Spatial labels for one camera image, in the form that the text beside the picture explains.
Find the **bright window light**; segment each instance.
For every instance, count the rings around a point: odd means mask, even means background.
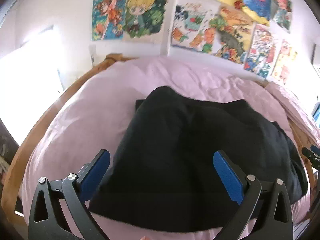
[[[62,51],[59,34],[50,29],[0,60],[0,118],[19,145],[63,91]]]

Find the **white wall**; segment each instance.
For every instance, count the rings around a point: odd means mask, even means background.
[[[15,47],[32,33],[54,25],[61,36],[65,52],[65,64],[58,66],[64,87],[69,86],[76,78],[91,67],[89,45],[96,45],[95,62],[103,60],[108,53],[124,53],[126,56],[140,57],[158,55],[160,46],[147,43],[128,43],[123,41],[91,41],[91,14],[93,0],[19,0],[15,12]],[[288,87],[311,108],[316,95],[320,96],[319,80],[313,74],[311,55],[314,41],[320,37],[320,25],[304,0],[292,1],[291,34],[285,33],[276,24],[271,23],[271,30],[279,35],[279,39],[288,39],[297,49],[299,68],[292,73]],[[0,37],[4,36],[0,28]],[[242,65],[180,48],[171,48],[170,55],[177,58],[206,62],[215,67],[225,68],[240,76],[259,79],[255,74],[243,70]]]
[[[15,21],[17,3],[7,13],[0,28],[0,58],[14,51],[15,48]]]
[[[19,0],[16,15],[16,45],[31,33],[54,25],[61,35],[66,64],[60,68],[64,87],[91,68],[89,45],[96,45],[100,62],[108,53],[125,52],[126,56],[158,55],[159,45],[139,47],[121,41],[91,41],[93,0]]]

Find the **black clamp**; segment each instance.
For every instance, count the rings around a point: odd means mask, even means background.
[[[109,165],[109,152],[101,150],[78,174],[71,173],[65,179],[56,181],[40,178],[31,205],[29,240],[81,239],[71,233],[59,199],[66,201],[85,240],[109,240],[84,205],[85,201],[92,198]],[[259,181],[254,175],[246,175],[223,151],[214,154],[213,165],[230,198],[239,203],[239,209],[215,239],[239,239],[259,199],[264,200],[262,209],[251,234],[243,239],[293,239],[290,202],[281,179],[265,182]]]

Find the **pink bedsheet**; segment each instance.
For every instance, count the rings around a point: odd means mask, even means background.
[[[69,173],[78,172],[100,149],[107,149],[112,159],[134,115],[135,101],[145,98],[163,85],[169,85],[178,93],[198,100],[227,103],[245,99],[266,119],[277,121],[294,141],[284,109],[270,93],[252,81],[242,80],[212,66],[175,61],[167,57],[117,62],[88,80],[65,104],[34,150],[22,184],[22,203],[27,223],[38,179],[42,176],[49,180],[64,179]],[[294,224],[309,211],[309,200],[310,189],[306,196],[292,205]],[[81,236],[65,203],[62,203],[62,208],[72,232]],[[157,232],[95,214],[93,216],[110,239],[139,240],[147,236],[151,240],[210,240],[220,230]],[[254,221],[250,221],[242,237],[251,231],[253,225]]]

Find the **wooden bed frame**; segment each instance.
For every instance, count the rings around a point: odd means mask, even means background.
[[[132,58],[123,57],[122,54],[109,54],[106,56],[105,60],[100,64],[94,66],[90,71],[84,74],[81,78],[76,80],[68,89],[66,89],[59,99],[54,102],[49,109],[41,116],[38,122],[34,125],[32,130],[29,132],[28,136],[25,138],[19,149],[17,150],[14,159],[9,167],[8,173],[6,175],[2,199],[1,199],[1,206],[7,216],[9,222],[13,225],[17,226],[27,226],[24,218],[15,214],[15,206],[16,200],[18,197],[19,189],[22,184],[24,172],[28,163],[28,160],[40,142],[42,137],[44,136],[47,128],[49,127],[52,120],[58,114],[60,109],[64,106],[64,104],[81,88],[81,86],[92,76],[96,75],[97,73],[107,69],[113,63],[117,61],[127,61]],[[308,136],[298,128],[291,120],[289,120],[290,126],[292,128],[294,139],[298,144],[298,150],[300,155],[303,158],[305,166],[308,171],[308,177],[310,181],[310,187],[313,189],[316,185],[315,178],[313,175],[313,171],[311,168],[310,161],[301,154],[301,149],[303,147],[310,148],[312,142]]]

